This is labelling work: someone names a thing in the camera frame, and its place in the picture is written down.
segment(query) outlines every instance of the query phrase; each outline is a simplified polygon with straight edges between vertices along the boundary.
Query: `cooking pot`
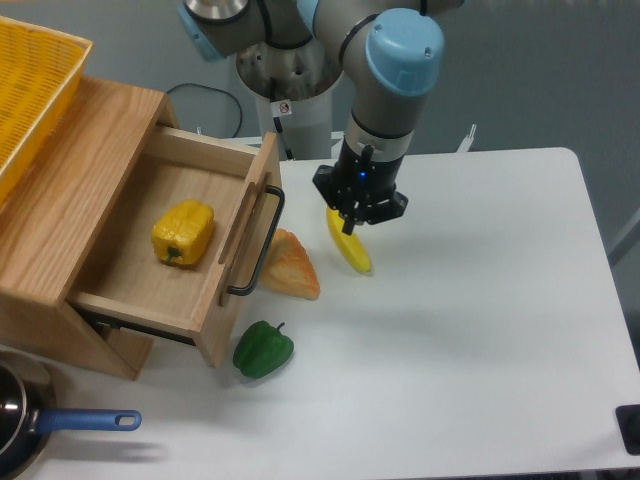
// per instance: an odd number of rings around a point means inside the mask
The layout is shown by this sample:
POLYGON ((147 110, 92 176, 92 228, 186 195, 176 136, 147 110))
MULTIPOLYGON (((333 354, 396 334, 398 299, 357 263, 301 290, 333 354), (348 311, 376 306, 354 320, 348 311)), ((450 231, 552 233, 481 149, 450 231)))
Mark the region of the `cooking pot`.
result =
POLYGON ((56 430, 132 431, 142 422, 135 410, 46 408, 47 403, 51 399, 47 402, 37 385, 0 361, 0 477, 28 463, 42 440, 56 430))

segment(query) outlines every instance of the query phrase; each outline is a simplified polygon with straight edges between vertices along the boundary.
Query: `yellow basket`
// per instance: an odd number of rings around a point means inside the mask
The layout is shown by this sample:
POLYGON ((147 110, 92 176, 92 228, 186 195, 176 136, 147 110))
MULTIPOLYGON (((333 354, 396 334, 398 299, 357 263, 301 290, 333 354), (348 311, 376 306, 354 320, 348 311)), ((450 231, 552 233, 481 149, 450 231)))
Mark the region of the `yellow basket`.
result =
POLYGON ((69 106, 92 48, 0 17, 0 206, 69 106))

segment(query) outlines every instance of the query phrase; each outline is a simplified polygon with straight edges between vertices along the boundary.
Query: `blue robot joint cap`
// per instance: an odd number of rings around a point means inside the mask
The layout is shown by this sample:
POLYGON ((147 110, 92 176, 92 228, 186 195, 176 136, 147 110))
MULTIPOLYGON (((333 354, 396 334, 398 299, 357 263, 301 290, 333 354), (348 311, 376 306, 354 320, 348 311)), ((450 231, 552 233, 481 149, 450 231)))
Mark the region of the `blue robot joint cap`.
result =
POLYGON ((376 18, 366 40, 374 76, 392 92, 415 97, 436 83, 444 54, 444 35, 430 17, 394 8, 376 18))

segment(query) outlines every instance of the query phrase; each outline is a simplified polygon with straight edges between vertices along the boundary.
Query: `drawer handle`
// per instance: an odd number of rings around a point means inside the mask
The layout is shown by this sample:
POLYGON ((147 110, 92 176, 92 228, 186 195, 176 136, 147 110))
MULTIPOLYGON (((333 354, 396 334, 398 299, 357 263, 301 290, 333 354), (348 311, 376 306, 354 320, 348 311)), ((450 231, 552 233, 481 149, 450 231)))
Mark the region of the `drawer handle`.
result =
POLYGON ((278 228, 278 221, 280 220, 280 215, 282 214, 282 209, 284 208, 284 192, 281 188, 275 187, 273 185, 267 185, 265 193, 278 197, 278 206, 276 207, 275 214, 273 215, 273 220, 271 221, 269 231, 267 232, 267 238, 265 238, 264 244, 262 245, 262 250, 260 250, 260 256, 258 257, 258 262, 256 263, 256 268, 253 270, 253 274, 251 275, 249 283, 245 287, 235 287, 233 285, 229 285, 227 287, 227 293, 230 295, 245 297, 253 292, 253 290, 256 288, 256 285, 258 284, 258 278, 260 277, 260 272, 262 272, 262 266, 264 265, 264 261, 267 258, 267 252, 269 251, 269 247, 271 246, 271 240, 273 240, 273 235, 276 233, 276 228, 278 228))

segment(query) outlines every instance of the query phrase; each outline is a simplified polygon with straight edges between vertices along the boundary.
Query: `gray wall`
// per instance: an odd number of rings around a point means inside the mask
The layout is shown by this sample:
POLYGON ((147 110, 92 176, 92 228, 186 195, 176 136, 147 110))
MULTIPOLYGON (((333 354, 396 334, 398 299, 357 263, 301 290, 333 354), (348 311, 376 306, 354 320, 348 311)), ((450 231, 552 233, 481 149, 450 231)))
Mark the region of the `gray wall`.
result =
MULTIPOLYGON (((204 63, 175 13, 179 0, 58 0, 0 5, 0 15, 93 40, 87 73, 166 90, 205 83, 238 95, 241 136, 259 134, 255 107, 231 61, 204 63)), ((411 152, 455 150, 472 123, 478 150, 566 146, 583 166, 605 245, 640 208, 640 1, 467 0, 438 19, 441 78, 411 152)), ((334 129, 353 96, 334 95, 334 129)), ((183 128, 231 135, 234 105, 220 95, 173 95, 183 128)), ((640 323, 640 246, 614 270, 632 330, 640 323)))

